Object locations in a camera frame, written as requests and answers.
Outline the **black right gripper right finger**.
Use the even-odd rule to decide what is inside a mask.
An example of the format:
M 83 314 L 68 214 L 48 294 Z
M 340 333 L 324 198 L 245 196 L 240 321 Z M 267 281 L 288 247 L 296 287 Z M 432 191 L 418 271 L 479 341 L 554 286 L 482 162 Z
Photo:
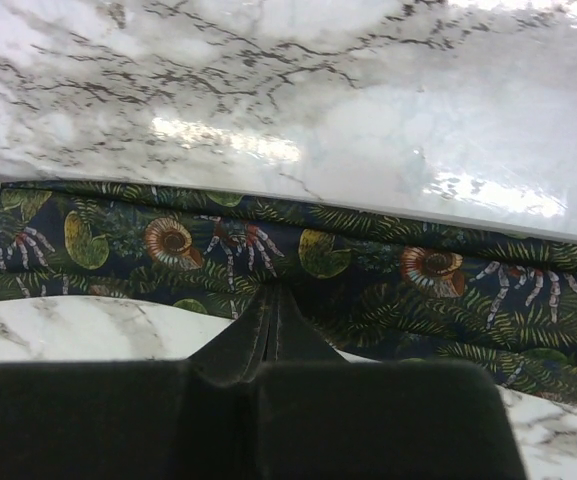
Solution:
M 522 479 L 501 395 L 455 360 L 350 362 L 274 287 L 254 380 L 259 479 Z

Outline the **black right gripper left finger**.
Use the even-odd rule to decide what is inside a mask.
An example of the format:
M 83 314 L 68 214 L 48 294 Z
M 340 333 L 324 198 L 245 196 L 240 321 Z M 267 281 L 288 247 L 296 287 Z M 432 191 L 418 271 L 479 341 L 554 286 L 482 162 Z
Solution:
M 265 479 L 271 291 L 187 360 L 0 364 L 0 479 Z

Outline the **dark green nature-print tie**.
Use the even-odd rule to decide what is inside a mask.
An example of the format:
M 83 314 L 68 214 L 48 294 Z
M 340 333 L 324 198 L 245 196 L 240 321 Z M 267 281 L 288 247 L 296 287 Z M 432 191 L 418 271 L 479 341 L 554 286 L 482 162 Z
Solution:
M 467 360 L 577 405 L 577 244 L 172 186 L 0 184 L 0 300 L 130 298 L 233 320 L 274 283 L 340 349 Z

